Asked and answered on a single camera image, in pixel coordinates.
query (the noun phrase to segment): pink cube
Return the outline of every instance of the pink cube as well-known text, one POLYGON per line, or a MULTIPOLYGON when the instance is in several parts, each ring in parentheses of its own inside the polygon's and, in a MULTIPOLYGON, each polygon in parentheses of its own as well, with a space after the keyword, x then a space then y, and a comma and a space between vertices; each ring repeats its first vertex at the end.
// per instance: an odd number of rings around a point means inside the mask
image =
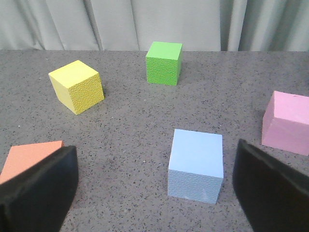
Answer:
POLYGON ((262 145, 309 155, 309 97, 274 91, 263 117, 262 145))

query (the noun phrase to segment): gray curtain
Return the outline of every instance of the gray curtain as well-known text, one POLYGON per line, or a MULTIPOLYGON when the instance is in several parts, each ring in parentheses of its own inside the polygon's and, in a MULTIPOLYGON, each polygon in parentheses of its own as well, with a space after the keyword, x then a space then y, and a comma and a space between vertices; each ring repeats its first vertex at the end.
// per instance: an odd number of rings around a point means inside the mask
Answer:
POLYGON ((309 0, 1 0, 0 49, 309 51, 309 0))

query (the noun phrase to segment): yellow cube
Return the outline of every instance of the yellow cube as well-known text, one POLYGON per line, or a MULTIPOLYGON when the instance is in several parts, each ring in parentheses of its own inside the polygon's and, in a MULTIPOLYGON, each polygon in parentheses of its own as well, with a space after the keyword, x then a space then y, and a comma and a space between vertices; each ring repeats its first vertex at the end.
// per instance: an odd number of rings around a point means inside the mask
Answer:
POLYGON ((76 115, 104 100, 99 73, 80 60, 48 75, 59 101, 76 115))

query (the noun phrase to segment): countertop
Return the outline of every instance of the countertop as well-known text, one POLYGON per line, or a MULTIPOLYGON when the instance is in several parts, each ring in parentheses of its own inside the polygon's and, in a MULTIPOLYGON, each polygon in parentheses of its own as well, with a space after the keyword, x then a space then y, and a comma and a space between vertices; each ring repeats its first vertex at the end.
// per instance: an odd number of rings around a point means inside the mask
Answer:
POLYGON ((80 181, 61 231, 252 232, 232 186, 239 138, 309 175, 309 158, 261 145, 274 90, 308 96, 308 52, 184 52, 177 86, 146 82, 146 52, 0 51, 0 168, 12 145, 77 146, 80 181), (48 73, 81 60, 105 100, 76 116, 48 73), (167 196, 174 129, 223 135, 216 205, 167 196))

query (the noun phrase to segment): cube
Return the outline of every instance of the cube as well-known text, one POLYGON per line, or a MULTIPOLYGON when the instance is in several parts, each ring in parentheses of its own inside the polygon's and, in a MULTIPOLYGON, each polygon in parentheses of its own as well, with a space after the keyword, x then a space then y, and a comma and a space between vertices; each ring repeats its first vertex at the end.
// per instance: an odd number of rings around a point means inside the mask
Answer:
POLYGON ((176 129, 168 196, 215 204, 222 181, 222 135, 176 129))
POLYGON ((59 101, 76 115, 104 100, 99 73, 80 60, 50 72, 49 77, 59 101))
POLYGON ((63 141, 12 146, 0 175, 0 184, 31 168, 63 146, 63 141))
POLYGON ((153 42, 147 55, 149 83, 177 85, 182 65, 182 44, 153 42))
POLYGON ((309 155, 309 97, 274 91, 263 117, 262 145, 309 155))

